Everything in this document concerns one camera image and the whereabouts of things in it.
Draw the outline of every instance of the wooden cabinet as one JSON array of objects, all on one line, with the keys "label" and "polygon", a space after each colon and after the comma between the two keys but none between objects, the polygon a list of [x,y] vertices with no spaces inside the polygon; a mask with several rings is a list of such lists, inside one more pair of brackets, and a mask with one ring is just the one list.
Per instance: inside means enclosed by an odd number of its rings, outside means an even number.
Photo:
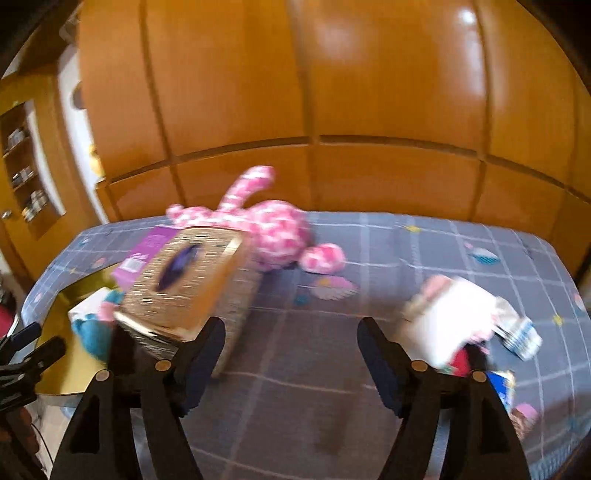
[{"label": "wooden cabinet", "polygon": [[0,83],[2,252],[38,278],[85,228],[98,224],[69,148],[53,72]]}]

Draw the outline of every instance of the blue plaid bedsheet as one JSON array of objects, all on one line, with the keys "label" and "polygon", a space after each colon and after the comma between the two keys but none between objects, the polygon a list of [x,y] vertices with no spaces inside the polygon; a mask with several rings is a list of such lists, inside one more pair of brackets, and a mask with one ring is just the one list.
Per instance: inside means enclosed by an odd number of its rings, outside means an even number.
[{"label": "blue plaid bedsheet", "polygon": [[[371,315],[390,332],[423,280],[445,274],[506,298],[543,338],[528,362],[498,338],[489,349],[498,369],[515,372],[515,404],[541,413],[523,447],[532,477],[548,478],[591,426],[591,320],[554,248],[527,233],[407,215],[311,212],[310,222],[317,243],[345,250],[341,275],[360,286],[359,294],[320,300],[309,295],[314,275],[297,268],[265,275],[225,373],[183,419],[204,477],[377,478],[399,421],[379,400],[356,346],[356,325]],[[82,232],[28,295],[25,324],[42,323],[61,289],[122,261],[162,223],[165,217]],[[479,263],[470,254],[479,247],[501,261]],[[138,413],[134,423],[142,470],[153,478]],[[429,475],[441,468],[448,423],[442,416]]]}]

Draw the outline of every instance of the plush toy leg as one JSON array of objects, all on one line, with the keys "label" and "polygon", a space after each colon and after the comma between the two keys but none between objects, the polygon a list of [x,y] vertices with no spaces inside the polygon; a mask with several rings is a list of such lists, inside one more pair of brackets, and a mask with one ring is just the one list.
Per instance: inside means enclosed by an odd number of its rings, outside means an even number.
[{"label": "plush toy leg", "polygon": [[300,267],[309,273],[331,275],[345,266],[345,253],[335,244],[321,244],[304,250]]},{"label": "plush toy leg", "polygon": [[275,180],[273,167],[251,167],[244,172],[223,196],[218,212],[231,212],[242,207],[246,199],[259,190],[266,189]]}]

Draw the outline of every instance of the wooden panel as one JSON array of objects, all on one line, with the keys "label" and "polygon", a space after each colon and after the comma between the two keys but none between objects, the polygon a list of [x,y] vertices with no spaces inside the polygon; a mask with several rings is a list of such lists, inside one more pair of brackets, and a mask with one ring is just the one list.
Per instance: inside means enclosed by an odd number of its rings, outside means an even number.
[{"label": "wooden panel", "polygon": [[591,197],[591,95],[579,76],[573,72],[575,98],[578,114],[578,129],[570,185]]},{"label": "wooden panel", "polygon": [[474,221],[547,239],[563,196],[564,190],[547,181],[489,164]]},{"label": "wooden panel", "polygon": [[475,158],[387,145],[321,145],[316,157],[320,210],[468,217]]},{"label": "wooden panel", "polygon": [[111,194],[109,193],[109,186],[106,180],[101,180],[95,185],[95,192],[109,221],[119,222],[121,218],[119,218],[117,208],[113,204],[113,200],[111,200]]},{"label": "wooden panel", "polygon": [[551,243],[571,275],[577,272],[591,245],[591,205],[567,193]]},{"label": "wooden panel", "polygon": [[485,74],[469,0],[306,0],[317,127],[482,146]]},{"label": "wooden panel", "polygon": [[147,25],[175,155],[304,135],[285,2],[147,0]]},{"label": "wooden panel", "polygon": [[490,153],[567,181],[574,141],[571,65],[515,0],[478,0],[491,75]]},{"label": "wooden panel", "polygon": [[307,148],[256,148],[191,160],[177,165],[178,178],[189,205],[216,209],[223,194],[247,168],[271,165],[275,168],[275,183],[253,195],[246,205],[276,199],[311,210]]},{"label": "wooden panel", "polygon": [[140,0],[88,0],[80,16],[82,95],[108,179],[161,161],[140,35]]},{"label": "wooden panel", "polygon": [[169,167],[149,170],[109,185],[122,220],[164,215],[180,203]]}]

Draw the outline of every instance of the stuffed animal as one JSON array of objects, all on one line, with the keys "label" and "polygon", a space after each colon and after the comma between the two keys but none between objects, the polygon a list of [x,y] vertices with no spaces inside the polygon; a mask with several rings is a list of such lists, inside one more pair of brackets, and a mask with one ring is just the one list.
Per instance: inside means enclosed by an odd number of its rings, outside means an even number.
[{"label": "stuffed animal", "polygon": [[310,273],[332,274],[345,265],[345,255],[335,244],[308,248],[310,224],[306,213],[291,203],[266,200],[242,208],[246,199],[274,180],[273,167],[249,168],[226,192],[217,210],[171,205],[166,215],[175,226],[219,226],[250,232],[261,271],[282,268],[294,261]]}]

